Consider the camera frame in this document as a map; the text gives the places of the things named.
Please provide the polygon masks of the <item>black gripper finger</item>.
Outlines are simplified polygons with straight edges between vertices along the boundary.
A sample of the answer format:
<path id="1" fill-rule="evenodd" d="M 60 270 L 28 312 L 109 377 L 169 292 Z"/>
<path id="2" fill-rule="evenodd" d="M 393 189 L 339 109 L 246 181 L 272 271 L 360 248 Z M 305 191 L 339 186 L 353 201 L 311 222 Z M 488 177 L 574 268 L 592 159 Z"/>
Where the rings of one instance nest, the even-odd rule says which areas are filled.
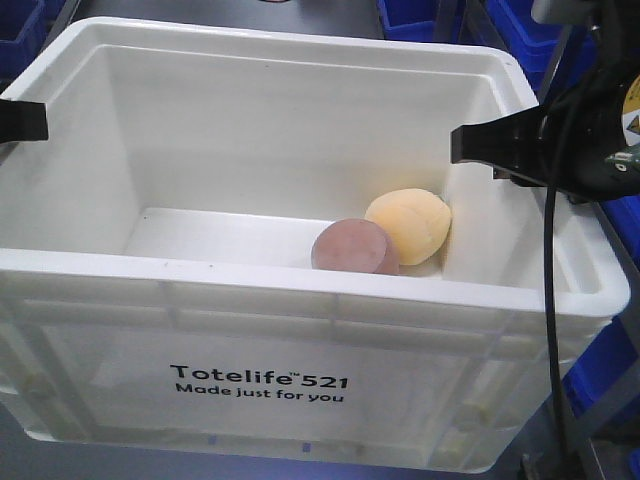
<path id="1" fill-rule="evenodd" d="M 49 139 L 46 105 L 18 100 L 0 101 L 0 142 Z"/>

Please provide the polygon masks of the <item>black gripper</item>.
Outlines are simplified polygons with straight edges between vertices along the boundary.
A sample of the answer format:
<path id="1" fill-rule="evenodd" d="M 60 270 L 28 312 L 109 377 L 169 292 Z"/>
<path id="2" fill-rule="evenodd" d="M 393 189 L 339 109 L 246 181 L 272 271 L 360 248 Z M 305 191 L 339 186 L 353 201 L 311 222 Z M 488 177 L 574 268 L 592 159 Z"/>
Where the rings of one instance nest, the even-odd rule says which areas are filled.
<path id="1" fill-rule="evenodd" d="M 569 88 L 535 107 L 450 134 L 450 163 L 480 163 L 525 187 L 551 187 L 578 203 L 639 192 L 639 4 L 566 2 L 535 7 L 543 20 L 583 23 L 595 59 Z"/>

